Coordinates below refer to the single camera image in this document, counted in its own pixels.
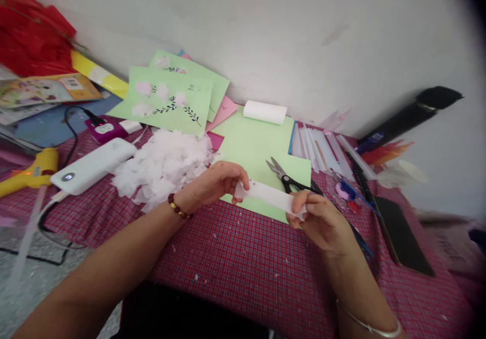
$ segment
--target pink paper flower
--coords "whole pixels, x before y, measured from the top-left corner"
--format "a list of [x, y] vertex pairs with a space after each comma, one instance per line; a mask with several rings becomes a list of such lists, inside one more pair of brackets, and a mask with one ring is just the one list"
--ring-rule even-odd
[[159, 83], [157, 86], [156, 95], [160, 98], [160, 100], [167, 101], [171, 94], [165, 83]]
[[171, 66], [171, 60], [166, 56], [157, 58], [154, 62], [154, 66], [158, 69], [169, 68]]
[[174, 103], [176, 104], [176, 106], [179, 106], [179, 107], [187, 106], [186, 94], [185, 93], [177, 93], [177, 95], [174, 99]]
[[144, 102], [137, 103], [132, 107], [133, 116], [148, 117], [153, 113], [153, 111], [154, 108]]
[[149, 82], [137, 82], [137, 92], [142, 95], [152, 94], [152, 85]]

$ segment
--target pile of white paper scraps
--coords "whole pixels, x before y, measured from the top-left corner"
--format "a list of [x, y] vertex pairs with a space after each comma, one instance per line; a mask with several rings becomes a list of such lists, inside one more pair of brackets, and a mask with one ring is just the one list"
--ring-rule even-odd
[[214, 156], [207, 134], [196, 137], [159, 129], [132, 159], [114, 170], [111, 183], [120, 197], [128, 198], [141, 186], [132, 201], [145, 203], [142, 211], [147, 213], [201, 175]]

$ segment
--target person's left hand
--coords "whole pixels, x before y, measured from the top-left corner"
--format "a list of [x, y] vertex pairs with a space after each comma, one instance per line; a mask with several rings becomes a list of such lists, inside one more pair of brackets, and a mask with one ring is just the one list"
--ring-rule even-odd
[[[224, 194], [234, 195], [240, 180], [244, 189], [249, 190], [250, 181], [245, 169], [236, 163], [220, 161], [176, 193], [174, 201], [186, 214], [192, 214], [201, 206], [220, 199]], [[231, 202], [236, 204], [242, 201], [233, 196]]]

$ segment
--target black phone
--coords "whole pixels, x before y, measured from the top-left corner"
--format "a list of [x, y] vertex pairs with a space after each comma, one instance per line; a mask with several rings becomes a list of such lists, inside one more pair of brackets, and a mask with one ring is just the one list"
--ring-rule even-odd
[[427, 276], [435, 277], [434, 270], [425, 258], [400, 206], [382, 197], [373, 196], [388, 250], [393, 261]]

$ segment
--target table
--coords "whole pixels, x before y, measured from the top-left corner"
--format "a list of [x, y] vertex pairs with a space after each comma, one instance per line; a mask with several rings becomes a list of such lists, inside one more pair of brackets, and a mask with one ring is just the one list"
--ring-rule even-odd
[[[130, 135], [135, 140], [140, 132]], [[147, 131], [139, 147], [150, 137]], [[58, 150], [61, 161], [73, 144]], [[73, 161], [98, 145], [89, 132], [79, 136]], [[324, 193], [326, 175], [312, 178]], [[140, 207], [119, 198], [107, 176], [80, 196], [68, 196], [46, 219], [46, 226], [71, 241], [98, 247], [140, 217]], [[460, 338], [474, 313], [433, 252], [407, 200], [396, 190], [371, 183], [373, 193], [398, 203], [435, 273], [423, 276], [395, 265], [379, 223], [369, 210], [345, 213], [376, 256], [371, 268], [392, 310], [410, 337]], [[56, 192], [48, 190], [48, 198]], [[37, 190], [24, 189], [0, 200], [0, 211], [29, 216]], [[336, 305], [317, 248], [304, 232], [287, 224], [218, 201], [200, 209], [164, 249], [149, 279], [209, 300], [287, 338], [332, 338]]]

